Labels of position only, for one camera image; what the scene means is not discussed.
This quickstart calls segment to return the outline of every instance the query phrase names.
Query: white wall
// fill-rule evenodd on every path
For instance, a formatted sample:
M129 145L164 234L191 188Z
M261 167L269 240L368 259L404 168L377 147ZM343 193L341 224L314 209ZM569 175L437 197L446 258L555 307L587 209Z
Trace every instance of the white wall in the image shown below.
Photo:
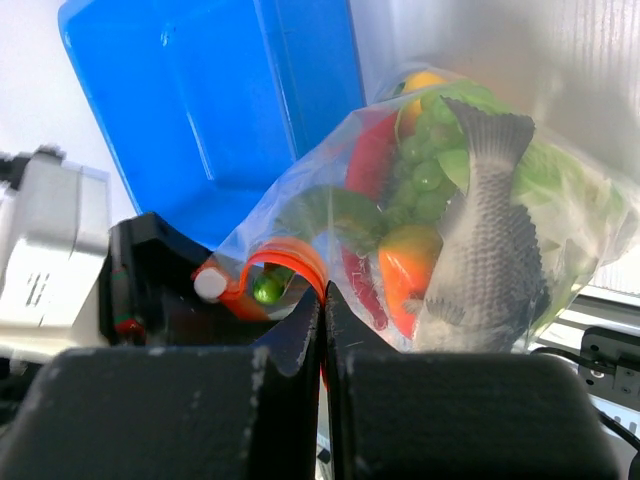
M63 0L0 0L0 151L59 145L109 172L112 222L135 215L58 33Z

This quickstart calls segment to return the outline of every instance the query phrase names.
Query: fish fin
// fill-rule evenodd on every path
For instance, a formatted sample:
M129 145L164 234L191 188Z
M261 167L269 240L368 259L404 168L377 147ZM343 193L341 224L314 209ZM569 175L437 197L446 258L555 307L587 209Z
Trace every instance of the fish fin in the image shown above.
M459 100L442 99L467 139L470 165L477 165L478 158L489 158L505 162L507 168L515 170L536 129L531 117L511 113L489 115Z
M467 199L460 191L451 197L449 204L447 205L444 214L440 221L438 221L438 233L444 241L451 235L456 228L456 225L460 223L460 219L465 212Z
M538 245L536 226L524 205L511 208L509 218L516 263L522 269L521 278L535 279L542 274L542 255Z
M446 323L458 326L464 319L464 309L453 305L451 302L439 298L436 300L427 300L425 303L430 316Z
M514 242L514 275L520 280L514 293L523 299L517 333L522 335L551 304L551 296L542 269L536 227L524 205L511 209L511 234Z

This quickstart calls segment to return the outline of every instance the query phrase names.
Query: white device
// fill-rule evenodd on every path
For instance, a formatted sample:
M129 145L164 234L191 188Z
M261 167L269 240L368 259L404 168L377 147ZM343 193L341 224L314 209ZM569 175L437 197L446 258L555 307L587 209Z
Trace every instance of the white device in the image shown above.
M109 248L108 183L38 151L0 204L0 354L43 361L106 345L96 280Z

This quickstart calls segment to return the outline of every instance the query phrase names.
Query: toy fruit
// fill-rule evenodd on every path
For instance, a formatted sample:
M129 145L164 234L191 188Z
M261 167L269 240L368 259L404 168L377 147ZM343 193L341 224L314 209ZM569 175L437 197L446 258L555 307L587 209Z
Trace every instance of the toy fruit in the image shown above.
M417 72L409 75L404 83L402 93L409 93L419 90L421 88L430 87L432 85L440 85L446 83L447 80L440 75L436 75L432 72ZM420 99L416 99L406 107L403 111L402 121L400 124L400 131L402 136L412 135L416 120L422 113L422 106L420 105Z
M378 248L387 307L395 326L408 338L413 331L415 315L407 312L404 304L424 296L441 249L438 231L426 225L396 228Z

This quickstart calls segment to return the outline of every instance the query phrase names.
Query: yellow fruit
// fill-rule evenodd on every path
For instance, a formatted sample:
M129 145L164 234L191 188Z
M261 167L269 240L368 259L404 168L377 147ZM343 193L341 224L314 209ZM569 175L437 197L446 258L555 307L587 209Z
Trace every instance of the yellow fruit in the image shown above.
M430 87L432 85L441 85L443 83L447 83L447 80L433 72L416 72L407 77L404 82L402 93L409 93L421 88ZM420 105L420 99L414 100L410 105L405 107L402 112L402 123L404 124L404 128L402 128L402 130L405 133L409 133L413 130L412 127L415 125L416 120L421 113L422 106Z

